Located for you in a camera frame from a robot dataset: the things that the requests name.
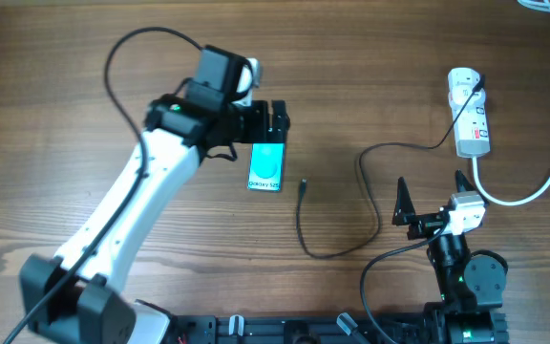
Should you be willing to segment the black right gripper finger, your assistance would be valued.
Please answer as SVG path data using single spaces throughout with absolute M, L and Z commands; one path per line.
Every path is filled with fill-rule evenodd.
M 403 177 L 397 181 L 397 198 L 393 210 L 393 225 L 410 225 L 416 220 L 416 213 L 411 195 Z
M 461 170 L 455 171 L 455 186 L 458 193 L 475 191 L 473 184 L 466 178 Z

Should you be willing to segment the teal screen smartphone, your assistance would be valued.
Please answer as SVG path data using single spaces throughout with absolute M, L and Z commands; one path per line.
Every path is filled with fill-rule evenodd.
M 252 145 L 248 169 L 249 190 L 279 192 L 282 187 L 285 160 L 283 143 L 255 143 Z

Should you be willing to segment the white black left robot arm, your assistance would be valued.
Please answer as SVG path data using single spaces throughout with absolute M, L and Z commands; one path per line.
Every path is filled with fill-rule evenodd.
M 197 172 L 209 149 L 286 141 L 282 100 L 234 101 L 213 110 L 165 95 L 153 101 L 132 157 L 80 230 L 54 257 L 22 266 L 20 328 L 55 343 L 172 343 L 175 315 L 121 294 L 160 213 Z

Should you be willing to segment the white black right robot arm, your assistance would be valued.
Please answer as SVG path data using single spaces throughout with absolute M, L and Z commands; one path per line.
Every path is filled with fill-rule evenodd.
M 392 215 L 410 240 L 428 241 L 427 257 L 441 294 L 424 306 L 417 337 L 422 343 L 508 343 L 503 305 L 508 264 L 486 249 L 469 249 L 465 234 L 482 226 L 488 203 L 455 172 L 456 193 L 434 213 L 419 215 L 404 178 L 397 182 Z

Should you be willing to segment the white power strip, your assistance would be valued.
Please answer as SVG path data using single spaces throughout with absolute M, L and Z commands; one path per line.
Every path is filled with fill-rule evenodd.
M 484 78 L 475 70 L 467 67 L 453 68 L 448 73 L 450 90 L 460 84 L 475 85 L 476 90 L 484 90 Z M 455 149 L 460 158 L 482 157 L 490 152 L 488 120 L 483 106 L 452 109 L 455 135 Z

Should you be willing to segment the white usb wall adapter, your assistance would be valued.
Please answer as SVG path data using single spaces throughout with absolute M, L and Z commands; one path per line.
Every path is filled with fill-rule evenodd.
M 450 90 L 448 100 L 452 109 L 479 107 L 484 105 L 486 93 L 483 89 L 477 91 L 475 85 L 460 84 Z

